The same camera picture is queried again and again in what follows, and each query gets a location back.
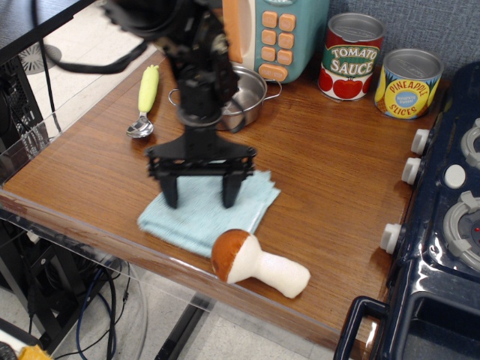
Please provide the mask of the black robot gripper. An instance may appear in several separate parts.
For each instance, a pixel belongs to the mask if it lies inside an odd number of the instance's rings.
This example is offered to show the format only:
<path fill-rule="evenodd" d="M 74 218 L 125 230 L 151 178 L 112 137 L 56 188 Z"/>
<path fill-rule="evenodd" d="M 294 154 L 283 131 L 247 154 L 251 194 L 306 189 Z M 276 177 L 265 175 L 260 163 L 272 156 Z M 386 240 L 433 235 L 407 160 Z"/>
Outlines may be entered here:
<path fill-rule="evenodd" d="M 223 206 L 231 208 L 242 181 L 254 172 L 255 148 L 231 142 L 214 127 L 186 127 L 177 139 L 145 151 L 148 174 L 160 182 L 166 204 L 178 206 L 177 177 L 223 176 Z"/>

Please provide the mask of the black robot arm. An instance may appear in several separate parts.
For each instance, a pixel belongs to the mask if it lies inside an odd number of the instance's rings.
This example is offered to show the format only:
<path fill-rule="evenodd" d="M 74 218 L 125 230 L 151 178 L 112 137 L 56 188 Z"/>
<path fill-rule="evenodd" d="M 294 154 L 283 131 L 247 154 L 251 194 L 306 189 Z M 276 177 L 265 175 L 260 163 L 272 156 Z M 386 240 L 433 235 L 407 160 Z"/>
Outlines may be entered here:
<path fill-rule="evenodd" d="M 103 8 L 121 29 L 163 50 L 180 91 L 184 133 L 145 152 L 167 204 L 178 204 L 178 177 L 221 176 L 223 206 L 232 207 L 254 171 L 256 151 L 217 134 L 239 81 L 221 21 L 207 1 L 107 1 Z"/>

